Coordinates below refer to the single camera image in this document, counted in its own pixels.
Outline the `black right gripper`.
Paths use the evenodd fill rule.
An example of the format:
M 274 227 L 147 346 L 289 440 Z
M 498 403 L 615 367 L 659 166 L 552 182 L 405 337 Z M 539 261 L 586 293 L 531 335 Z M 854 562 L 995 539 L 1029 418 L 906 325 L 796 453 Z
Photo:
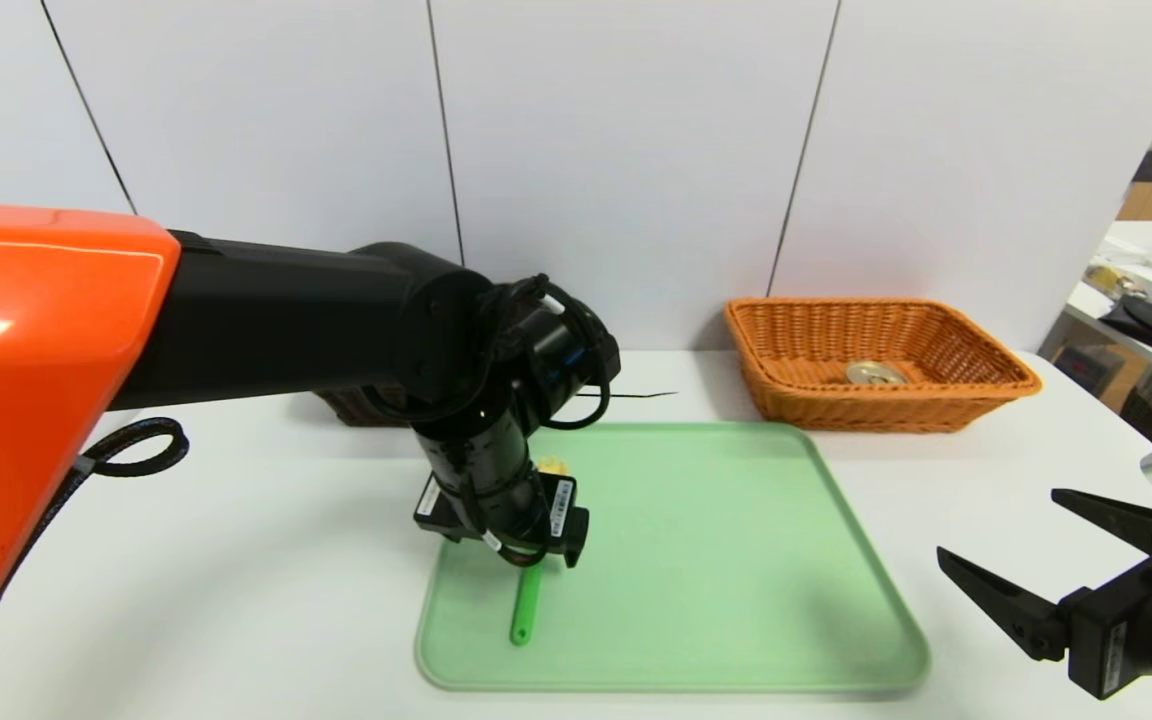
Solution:
M 1146 559 L 1093 591 L 1056 602 L 1020 588 L 945 547 L 937 564 L 998 629 L 1036 661 L 1064 660 L 1076 685 L 1097 700 L 1152 676 L 1152 509 L 1078 488 L 1052 488 L 1051 500 Z

